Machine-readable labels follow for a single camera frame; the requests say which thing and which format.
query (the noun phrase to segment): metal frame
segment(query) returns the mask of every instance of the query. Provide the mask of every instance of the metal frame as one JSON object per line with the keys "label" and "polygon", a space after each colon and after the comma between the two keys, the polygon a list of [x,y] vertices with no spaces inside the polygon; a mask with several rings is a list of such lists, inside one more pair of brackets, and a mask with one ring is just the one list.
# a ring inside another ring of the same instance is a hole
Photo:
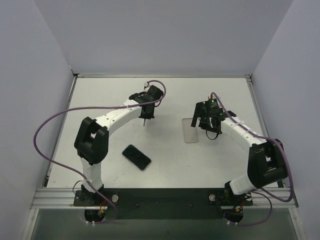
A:
{"label": "metal frame", "polygon": [[[108,75],[108,74],[79,74],[79,78],[129,78],[129,77],[135,77],[135,78],[199,78],[199,76],[158,76],[158,75]],[[246,78],[248,88],[251,94],[251,98],[254,104],[254,108],[256,110],[256,114],[259,120],[259,124],[262,129],[262,133],[264,135],[268,135],[268,131],[265,125],[265,122],[263,120],[261,111],[259,109],[258,103],[257,103],[257,98],[254,93],[253,85],[251,82],[251,76],[250,75],[243,75],[243,76],[200,76],[200,78]],[[68,102],[66,105],[66,108],[69,107],[72,95],[76,86],[77,82],[77,76],[74,77],[70,93],[69,93],[69,98]],[[63,118],[63,122],[61,124],[59,134],[57,137],[57,141],[55,143],[54,147],[54,152],[53,152],[53,157],[56,155],[57,152],[57,145],[59,144],[59,140],[62,134],[62,130],[64,128],[64,123],[66,120],[66,116]],[[48,170],[48,177],[50,176],[51,172],[51,167]],[[287,198],[290,193],[289,188],[269,188],[268,189],[270,192],[273,192],[279,197],[282,198]],[[98,207],[76,207],[73,205],[74,203],[74,194],[70,188],[38,188],[35,191],[35,195],[33,198],[33,202],[31,204],[31,209],[29,212],[29,216],[27,218],[26,224],[24,226],[24,231],[22,233],[21,239],[23,240],[29,240],[32,237],[32,233],[35,227],[36,219],[38,216],[39,209],[96,209]],[[302,228],[302,221],[300,219],[298,209],[297,209],[297,202],[296,200],[292,200],[289,203],[283,203],[280,201],[277,201],[276,199],[273,199],[272,197],[270,198],[272,202],[272,206],[274,208],[286,208],[289,209],[292,224],[295,229],[296,236],[299,240],[305,240],[305,234]],[[253,206],[246,206],[246,208],[256,208],[256,209],[264,209],[264,208],[269,208],[269,202],[261,196],[258,195],[252,195],[252,201],[253,201]]]}

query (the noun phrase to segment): black smartphone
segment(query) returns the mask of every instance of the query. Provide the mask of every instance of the black smartphone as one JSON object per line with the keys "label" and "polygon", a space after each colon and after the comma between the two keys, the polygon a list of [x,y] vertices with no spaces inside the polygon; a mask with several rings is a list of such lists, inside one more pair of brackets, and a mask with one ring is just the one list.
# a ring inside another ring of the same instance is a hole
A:
{"label": "black smartphone", "polygon": [[136,165],[141,171],[144,171],[151,163],[151,159],[139,151],[135,146],[129,145],[122,155],[131,163]]}

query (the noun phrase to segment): white table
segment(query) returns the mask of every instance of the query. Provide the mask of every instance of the white table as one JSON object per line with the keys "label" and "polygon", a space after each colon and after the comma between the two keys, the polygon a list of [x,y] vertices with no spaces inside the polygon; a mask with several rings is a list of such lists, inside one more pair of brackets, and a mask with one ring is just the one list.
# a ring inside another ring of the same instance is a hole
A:
{"label": "white table", "polygon": [[[182,119],[192,118],[195,104],[214,91],[224,105],[240,119],[262,133],[245,78],[78,78],[70,108],[121,105],[131,94],[141,92],[144,82],[162,81],[167,95],[155,109],[155,119],[134,119],[109,139],[109,151],[102,162],[105,188],[223,188],[224,184],[247,170],[248,154],[229,136],[209,140],[198,129],[199,142],[185,143]],[[67,114],[55,160],[82,172],[74,141],[81,121],[107,110],[80,110]],[[148,157],[151,165],[140,171],[122,156],[133,144]],[[54,165],[48,188],[72,188],[81,176]]]}

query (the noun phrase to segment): gray wall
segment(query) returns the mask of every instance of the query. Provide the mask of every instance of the gray wall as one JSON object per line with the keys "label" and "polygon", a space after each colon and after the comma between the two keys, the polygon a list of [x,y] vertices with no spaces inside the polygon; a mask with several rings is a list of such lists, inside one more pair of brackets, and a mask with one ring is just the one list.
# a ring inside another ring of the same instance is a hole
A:
{"label": "gray wall", "polygon": [[[16,240],[47,166],[33,148],[33,134],[66,107],[73,76],[33,0],[2,1],[0,32],[0,239]],[[39,138],[48,155],[59,124]]]}
{"label": "gray wall", "polygon": [[252,74],[293,0],[35,0],[75,73]]}
{"label": "gray wall", "polygon": [[253,74],[271,136],[284,143],[308,239],[319,239],[320,1],[295,0]]}

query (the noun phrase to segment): purple cable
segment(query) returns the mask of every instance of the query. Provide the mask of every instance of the purple cable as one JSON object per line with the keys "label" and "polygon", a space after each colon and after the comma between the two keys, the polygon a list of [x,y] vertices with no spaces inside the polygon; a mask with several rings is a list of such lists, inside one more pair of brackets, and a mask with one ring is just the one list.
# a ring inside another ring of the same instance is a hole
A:
{"label": "purple cable", "polygon": [[290,169],[290,166],[289,166],[289,162],[288,162],[288,159],[287,159],[287,156],[285,154],[285,151],[284,149],[281,147],[280,143],[275,140],[274,138],[271,138],[271,137],[268,137],[268,136],[260,136],[260,135],[257,135],[255,134],[254,132],[250,131],[249,129],[247,129],[245,126],[243,126],[241,123],[237,122],[227,111],[227,109],[225,108],[225,106],[223,105],[223,103],[221,102],[220,98],[218,97],[218,95],[215,93],[215,92],[212,92],[210,97],[212,98],[212,96],[215,96],[215,98],[217,99],[217,101],[219,102],[219,104],[221,105],[223,111],[225,112],[225,114],[237,125],[239,125],[243,130],[247,131],[249,134],[251,134],[252,136],[254,136],[255,138],[258,138],[258,139],[264,139],[264,140],[269,140],[271,142],[273,142],[277,147],[278,149],[280,150],[281,152],[281,155],[283,157],[283,160],[284,160],[284,163],[285,163],[285,166],[286,166],[286,170],[287,170],[287,173],[288,173],[288,178],[289,178],[289,184],[290,184],[290,195],[287,199],[282,199],[281,197],[278,197],[274,194],[272,194],[271,192],[265,190],[264,188],[261,188],[262,191],[264,191],[265,193],[267,193],[268,195],[270,195],[271,197],[281,201],[281,202],[284,202],[284,203],[289,203],[292,198],[294,197],[294,181],[293,181],[293,178],[292,178],[292,173],[291,173],[291,169]]}
{"label": "purple cable", "polygon": [[63,111],[60,111],[54,115],[52,115],[51,117],[49,117],[47,120],[45,120],[38,128],[37,130],[35,131],[34,133],[34,136],[33,136],[33,146],[35,148],[35,150],[38,152],[38,154],[40,154],[40,156],[42,156],[44,159],[48,160],[49,162],[51,163],[54,163],[54,164],[57,164],[63,168],[66,168],[66,169],[69,169],[77,174],[79,174],[81,177],[83,177],[83,179],[85,179],[88,183],[88,185],[98,194],[100,195],[104,200],[106,200],[110,205],[111,207],[113,207],[113,209],[116,211],[117,215],[116,217],[114,218],[111,218],[111,219],[106,219],[106,220],[103,220],[103,221],[99,221],[99,222],[96,222],[96,224],[102,224],[102,223],[107,223],[107,222],[110,222],[112,220],[115,220],[118,218],[119,216],[119,211],[117,209],[117,207],[112,203],[112,201],[110,201],[107,197],[105,197],[102,193],[100,193],[97,189],[94,188],[94,186],[91,184],[91,182],[88,180],[88,178],[80,171],[70,167],[70,166],[67,166],[67,165],[64,165],[63,163],[60,163],[60,162],[57,162],[53,159],[51,159],[50,157],[46,156],[45,154],[43,154],[40,149],[38,148],[38,145],[37,145],[37,136],[40,132],[40,130],[52,119],[54,119],[55,117],[61,115],[61,114],[64,114],[64,113],[67,113],[67,112],[72,112],[72,111],[77,111],[77,110],[86,110],[86,109],[126,109],[126,108],[134,108],[134,107],[139,107],[139,106],[144,106],[144,105],[149,105],[149,104],[155,104],[157,102],[160,102],[162,99],[165,98],[166,96],[166,93],[167,93],[167,89],[166,89],[166,86],[159,80],[150,80],[150,81],[147,81],[148,83],[148,86],[150,85],[150,83],[159,83],[162,85],[163,87],[163,95],[162,97],[160,97],[160,99],[158,100],[155,100],[155,101],[150,101],[150,102],[144,102],[144,103],[139,103],[139,104],[133,104],[133,105],[122,105],[122,106],[83,106],[83,107],[73,107],[73,108],[69,108],[69,109],[66,109],[66,110],[63,110]]}
{"label": "purple cable", "polygon": [[271,200],[264,194],[260,193],[260,192],[252,192],[253,194],[258,194],[258,195],[261,195],[261,196],[264,196],[268,201],[269,201],[269,204],[270,204],[270,211],[268,213],[268,215],[266,216],[265,219],[261,220],[261,221],[257,221],[257,222],[253,222],[253,223],[235,223],[235,222],[232,222],[232,221],[229,221],[228,219],[226,219],[226,212],[223,213],[223,216],[226,220],[229,221],[229,223],[232,223],[236,226],[240,226],[240,227],[252,227],[252,226],[255,226],[255,225],[259,225],[259,224],[264,224],[266,221],[269,220],[269,218],[271,217],[271,214],[272,214],[272,211],[273,211],[273,207],[272,207],[272,202]]}

